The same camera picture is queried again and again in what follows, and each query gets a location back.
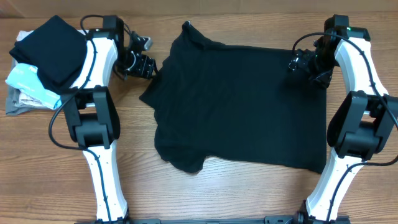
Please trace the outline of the black polo shirt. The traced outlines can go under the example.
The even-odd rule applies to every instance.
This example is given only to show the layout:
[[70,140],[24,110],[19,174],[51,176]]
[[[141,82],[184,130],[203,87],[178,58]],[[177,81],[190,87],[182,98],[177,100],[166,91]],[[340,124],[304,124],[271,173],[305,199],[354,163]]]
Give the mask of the black polo shirt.
[[154,109],[154,146],[189,173],[207,157],[320,173],[326,91],[290,72],[289,50],[226,45],[185,22],[141,101]]

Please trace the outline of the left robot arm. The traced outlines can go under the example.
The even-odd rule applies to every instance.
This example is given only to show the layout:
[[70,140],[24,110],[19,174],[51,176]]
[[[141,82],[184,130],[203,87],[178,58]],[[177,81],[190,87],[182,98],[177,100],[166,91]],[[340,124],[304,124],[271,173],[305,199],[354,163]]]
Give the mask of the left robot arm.
[[88,47],[81,74],[61,95],[74,150],[82,151],[90,168],[96,196],[95,223],[130,223],[116,159],[121,123],[108,89],[112,73],[150,80],[156,62],[145,55],[150,37],[139,36],[115,15],[102,16],[99,29],[84,30]]

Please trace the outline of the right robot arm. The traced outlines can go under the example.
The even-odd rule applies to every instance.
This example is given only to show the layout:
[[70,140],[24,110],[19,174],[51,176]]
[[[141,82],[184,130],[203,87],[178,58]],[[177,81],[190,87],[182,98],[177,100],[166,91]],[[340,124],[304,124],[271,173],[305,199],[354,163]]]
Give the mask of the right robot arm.
[[365,28],[353,27],[349,17],[333,15],[317,33],[315,50],[292,49],[291,72],[301,71],[309,81],[328,88],[340,67],[346,98],[332,117],[326,134],[330,155],[315,190],[284,223],[349,223],[338,209],[351,182],[371,158],[381,152],[397,126],[397,98],[381,83],[371,57],[371,38]]

